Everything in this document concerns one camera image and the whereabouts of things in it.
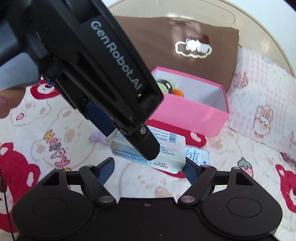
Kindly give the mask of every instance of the pink box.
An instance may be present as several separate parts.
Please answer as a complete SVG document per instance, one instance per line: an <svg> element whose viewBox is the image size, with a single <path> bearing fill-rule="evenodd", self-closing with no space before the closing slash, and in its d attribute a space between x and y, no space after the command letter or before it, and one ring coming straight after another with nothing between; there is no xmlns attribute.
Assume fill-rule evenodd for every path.
<svg viewBox="0 0 296 241"><path fill-rule="evenodd" d="M156 67L151 73L156 81L172 80L184 98L165 93L163 102L150 119L207 137L220 133L229 115L222 85L163 67Z"/></svg>

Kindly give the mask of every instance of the red bear print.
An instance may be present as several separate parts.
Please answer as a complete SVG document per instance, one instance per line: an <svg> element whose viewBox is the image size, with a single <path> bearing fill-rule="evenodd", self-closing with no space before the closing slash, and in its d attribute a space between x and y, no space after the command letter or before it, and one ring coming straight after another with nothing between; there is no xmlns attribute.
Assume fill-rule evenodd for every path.
<svg viewBox="0 0 296 241"><path fill-rule="evenodd" d="M171 126L169 124L159 122L157 120L148 120L146 124L149 126L153 126L155 128L159 128L159 129L162 129L165 131L169 131L169 132L184 136L185 140L186 140L186 145L202 148L207 143L206 138L200 134L195 134L193 132L190 132L190 131L187 131L187 130L184 130L184 129L181 129L181 128L178 128L175 126ZM165 174L168 174L173 177L185 178L185 176L183 175L182 172L178 172L177 174L172 174L172 173L165 172L162 170L159 170L159 171L164 172Z"/></svg>
<svg viewBox="0 0 296 241"><path fill-rule="evenodd" d="M54 86L47 84L45 80L41 80L39 84L30 88L32 96L37 99L49 99L59 95L59 92Z"/></svg>
<svg viewBox="0 0 296 241"><path fill-rule="evenodd" d="M0 172L2 180L0 193L0 229L11 232L4 202L5 191L10 220L13 205L34 186L39 179L40 169L35 164L29 164L19 152L13 150L13 143L0 146ZM17 232L12 223L12 231Z"/></svg>
<svg viewBox="0 0 296 241"><path fill-rule="evenodd" d="M281 179L281 193L288 209L296 213L296 175L286 171L281 165L276 165L276 170Z"/></svg>

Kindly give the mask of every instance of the gray handle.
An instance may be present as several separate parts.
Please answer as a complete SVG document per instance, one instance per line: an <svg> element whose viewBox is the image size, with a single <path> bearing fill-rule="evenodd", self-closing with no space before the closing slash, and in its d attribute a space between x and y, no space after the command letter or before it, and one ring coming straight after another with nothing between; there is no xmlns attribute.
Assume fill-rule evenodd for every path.
<svg viewBox="0 0 296 241"><path fill-rule="evenodd" d="M38 67L26 53L20 53L0 67L0 91L31 86L40 81Z"/></svg>

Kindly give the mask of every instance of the screw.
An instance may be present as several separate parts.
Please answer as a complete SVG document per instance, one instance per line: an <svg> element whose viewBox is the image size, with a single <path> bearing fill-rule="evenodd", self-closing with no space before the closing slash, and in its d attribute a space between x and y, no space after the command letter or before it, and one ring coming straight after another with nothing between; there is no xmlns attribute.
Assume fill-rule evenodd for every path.
<svg viewBox="0 0 296 241"><path fill-rule="evenodd" d="M125 135L128 134L128 132L127 132L125 129L123 129L123 128L121 128L120 131L121 131L123 134L125 134Z"/></svg>
<svg viewBox="0 0 296 241"><path fill-rule="evenodd" d="M101 196L99 198L99 201L101 203L111 203L113 202L114 198L112 196L109 196L109 195L105 195L105 196Z"/></svg>
<svg viewBox="0 0 296 241"><path fill-rule="evenodd" d="M181 201L184 203L193 203L195 201L195 198L193 196L183 196L181 197Z"/></svg>
<svg viewBox="0 0 296 241"><path fill-rule="evenodd" d="M142 127L141 130L140 130L140 132L141 132L142 135L144 135L146 133L146 128L145 127Z"/></svg>

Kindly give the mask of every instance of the cartoon bear print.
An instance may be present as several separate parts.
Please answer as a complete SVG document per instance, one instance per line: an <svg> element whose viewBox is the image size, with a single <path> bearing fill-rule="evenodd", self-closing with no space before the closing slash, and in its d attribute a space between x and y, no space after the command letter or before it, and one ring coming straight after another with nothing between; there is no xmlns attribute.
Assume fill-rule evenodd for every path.
<svg viewBox="0 0 296 241"><path fill-rule="evenodd" d="M273 117L273 111L269 105L258 106L254 119L255 136L257 138L264 138L265 135L270 133L270 123Z"/></svg>
<svg viewBox="0 0 296 241"><path fill-rule="evenodd" d="M281 193L288 209L296 213L296 175L286 171L283 166L276 165L276 170L281 180Z"/></svg>
<svg viewBox="0 0 296 241"><path fill-rule="evenodd" d="M27 88L24 99L18 107L11 110L10 117L14 126L25 126L35 119L43 118L50 110L47 99L37 100L31 95L30 88Z"/></svg>
<svg viewBox="0 0 296 241"><path fill-rule="evenodd" d="M38 100L49 99L59 95L58 90L53 85L48 85L44 79L39 84L32 86L30 92Z"/></svg>
<svg viewBox="0 0 296 241"><path fill-rule="evenodd" d="M27 159L13 148L13 143L4 143L0 146L0 172L5 183L10 218L13 205L38 182L40 177L39 167L29 164ZM0 193L0 229L11 232L3 193ZM13 223L12 231L17 232Z"/></svg>
<svg viewBox="0 0 296 241"><path fill-rule="evenodd" d="M190 183L185 178L166 175L163 172L131 162L119 180L120 196L131 198L174 197L177 200Z"/></svg>
<svg viewBox="0 0 296 241"><path fill-rule="evenodd" d="M285 170L282 165L275 165L275 168L280 177L281 195L286 203L285 205L280 199L277 199L283 209L283 220L276 233L277 238L296 240L296 175L292 171Z"/></svg>
<svg viewBox="0 0 296 241"><path fill-rule="evenodd" d="M71 107L61 109L56 120L31 148L33 160L43 160L47 171L55 167L74 170L88 158L96 142L88 140L96 127Z"/></svg>
<svg viewBox="0 0 296 241"><path fill-rule="evenodd" d="M244 87L247 87L248 83L249 83L249 78L247 77L246 72L244 72L243 79L240 73L234 74L234 82L233 82L234 88L242 89Z"/></svg>

